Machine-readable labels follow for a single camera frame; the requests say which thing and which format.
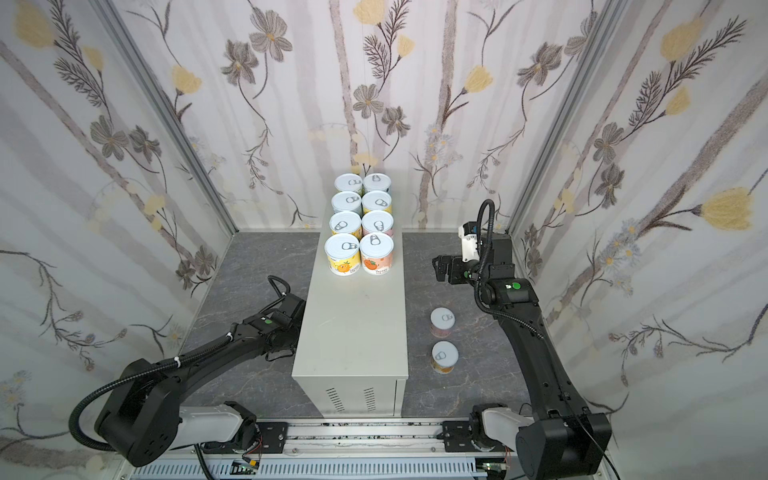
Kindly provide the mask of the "red label can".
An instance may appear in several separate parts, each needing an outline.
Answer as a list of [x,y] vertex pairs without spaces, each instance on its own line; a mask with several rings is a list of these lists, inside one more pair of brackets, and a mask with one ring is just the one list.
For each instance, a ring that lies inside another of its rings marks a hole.
[[364,271],[371,275],[384,275],[393,263],[394,241],[384,233],[369,233],[359,244]]

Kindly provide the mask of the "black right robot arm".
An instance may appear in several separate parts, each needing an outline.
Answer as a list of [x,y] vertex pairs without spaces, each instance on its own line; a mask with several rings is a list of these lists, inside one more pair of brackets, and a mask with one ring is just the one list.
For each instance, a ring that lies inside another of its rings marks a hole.
[[609,460],[612,427],[591,410],[566,373],[544,324],[532,284],[516,275],[512,239],[494,231],[495,203],[482,202],[477,217],[459,229],[462,252],[432,260],[435,277],[467,284],[479,310],[497,321],[508,339],[529,394],[525,417],[500,403],[474,406],[468,436],[443,429],[447,449],[505,447],[528,479],[594,475]]

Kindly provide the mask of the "yellow label can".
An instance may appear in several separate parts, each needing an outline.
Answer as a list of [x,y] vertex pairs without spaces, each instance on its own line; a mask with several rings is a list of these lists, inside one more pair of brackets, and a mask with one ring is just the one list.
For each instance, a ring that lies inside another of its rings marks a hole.
[[337,276],[351,276],[361,267],[359,240],[352,234],[332,234],[324,244],[329,267]]
[[368,214],[374,211],[392,213],[392,197],[385,191],[370,191],[365,193],[362,197],[362,209],[363,214]]

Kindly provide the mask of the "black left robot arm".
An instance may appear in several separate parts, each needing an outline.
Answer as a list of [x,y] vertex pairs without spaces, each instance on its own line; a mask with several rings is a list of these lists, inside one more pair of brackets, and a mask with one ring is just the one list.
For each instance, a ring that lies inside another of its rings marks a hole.
[[238,365],[296,353],[306,301],[284,279],[267,278],[277,297],[221,337],[188,353],[150,363],[139,359],[121,376],[83,398],[68,419],[71,437],[92,450],[116,452],[134,467],[169,450],[191,446],[198,455],[269,451],[270,435],[255,413],[235,401],[187,407],[198,389]]

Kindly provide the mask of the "green label can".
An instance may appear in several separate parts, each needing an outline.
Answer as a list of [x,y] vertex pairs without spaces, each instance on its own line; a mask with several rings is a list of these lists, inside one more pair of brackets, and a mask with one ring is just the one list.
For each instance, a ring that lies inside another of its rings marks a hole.
[[354,173],[344,173],[334,180],[334,188],[337,192],[354,192],[363,195],[363,179]]

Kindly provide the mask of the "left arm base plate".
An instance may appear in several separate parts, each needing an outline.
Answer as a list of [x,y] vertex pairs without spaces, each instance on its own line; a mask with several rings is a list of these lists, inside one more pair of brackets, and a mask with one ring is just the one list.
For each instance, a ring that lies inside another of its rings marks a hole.
[[244,453],[282,454],[288,435],[287,422],[258,422],[246,427]]

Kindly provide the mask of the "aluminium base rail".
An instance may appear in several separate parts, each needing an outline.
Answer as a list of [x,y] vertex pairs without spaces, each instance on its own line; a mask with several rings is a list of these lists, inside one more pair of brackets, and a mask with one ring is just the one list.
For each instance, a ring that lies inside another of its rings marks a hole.
[[370,455],[370,456],[429,456],[504,453],[449,453],[445,451],[442,423],[451,419],[343,419],[336,421],[267,420],[258,422],[287,422],[288,435],[282,454],[299,455]]

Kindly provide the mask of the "teal brown label can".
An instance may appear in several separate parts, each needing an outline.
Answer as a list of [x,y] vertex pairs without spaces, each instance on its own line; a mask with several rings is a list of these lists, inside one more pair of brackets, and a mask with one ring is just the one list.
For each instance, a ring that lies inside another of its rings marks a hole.
[[370,173],[363,179],[363,189],[365,193],[385,192],[389,193],[392,186],[391,178],[382,173]]

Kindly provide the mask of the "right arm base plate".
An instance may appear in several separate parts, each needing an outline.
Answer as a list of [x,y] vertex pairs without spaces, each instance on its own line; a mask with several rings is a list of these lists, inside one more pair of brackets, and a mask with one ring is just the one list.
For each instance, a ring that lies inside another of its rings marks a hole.
[[505,453],[516,451],[520,425],[510,421],[484,422],[478,419],[448,420],[442,423],[443,441],[449,453]]

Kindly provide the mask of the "pink label can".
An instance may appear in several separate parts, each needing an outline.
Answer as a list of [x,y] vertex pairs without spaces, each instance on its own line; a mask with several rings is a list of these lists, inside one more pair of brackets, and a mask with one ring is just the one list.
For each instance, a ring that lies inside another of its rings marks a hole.
[[447,338],[454,328],[456,317],[446,307],[437,307],[430,313],[430,331],[439,339]]

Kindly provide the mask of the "grey metal counter cabinet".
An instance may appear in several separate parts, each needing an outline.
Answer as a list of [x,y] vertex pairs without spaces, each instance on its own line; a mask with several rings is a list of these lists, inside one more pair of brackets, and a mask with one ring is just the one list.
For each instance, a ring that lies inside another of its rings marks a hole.
[[402,413],[409,377],[402,235],[384,275],[332,272],[323,226],[292,370],[326,418],[385,418]]

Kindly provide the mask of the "orange label can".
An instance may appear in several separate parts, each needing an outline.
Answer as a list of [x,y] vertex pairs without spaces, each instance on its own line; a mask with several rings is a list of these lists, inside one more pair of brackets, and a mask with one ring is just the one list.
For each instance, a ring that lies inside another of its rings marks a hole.
[[449,341],[441,340],[432,346],[431,365],[440,374],[449,374],[458,363],[460,354],[458,348]]

